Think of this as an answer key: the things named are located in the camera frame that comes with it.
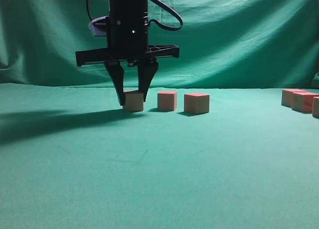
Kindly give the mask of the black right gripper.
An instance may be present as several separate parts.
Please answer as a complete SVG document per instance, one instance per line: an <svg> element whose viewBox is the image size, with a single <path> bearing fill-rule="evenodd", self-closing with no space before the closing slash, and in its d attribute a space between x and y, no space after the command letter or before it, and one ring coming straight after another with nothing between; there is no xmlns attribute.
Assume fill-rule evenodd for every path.
<svg viewBox="0 0 319 229"><path fill-rule="evenodd" d="M119 104L125 105L123 88L124 69L120 61L127 61L133 65L138 63L138 90L143 94L146 102L150 84L159 68L156 59L174 57L178 58L180 49L177 45L149 45L149 22L145 17L139 19L126 19L113 21L108 16L107 47L75 52L76 65L103 63L112 79Z"/></svg>

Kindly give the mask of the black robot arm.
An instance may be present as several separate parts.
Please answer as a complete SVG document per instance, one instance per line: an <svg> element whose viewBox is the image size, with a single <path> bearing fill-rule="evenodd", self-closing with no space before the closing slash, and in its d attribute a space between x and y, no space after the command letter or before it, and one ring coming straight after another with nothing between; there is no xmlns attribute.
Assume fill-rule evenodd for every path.
<svg viewBox="0 0 319 229"><path fill-rule="evenodd" d="M167 26L156 19L149 19L149 1L169 12L179 23L183 23L181 16L160 0L109 0L109 14L91 19L89 23L90 31L94 36L106 37L107 47L75 53L76 64L79 67L104 64L113 81L119 104L125 107L128 104L124 92L122 61L126 61L129 67L137 67L138 92L145 100L151 81L159 68L157 59L179 57L179 47L176 45L149 44L149 26L152 22L164 30L181 29L180 26Z"/></svg>

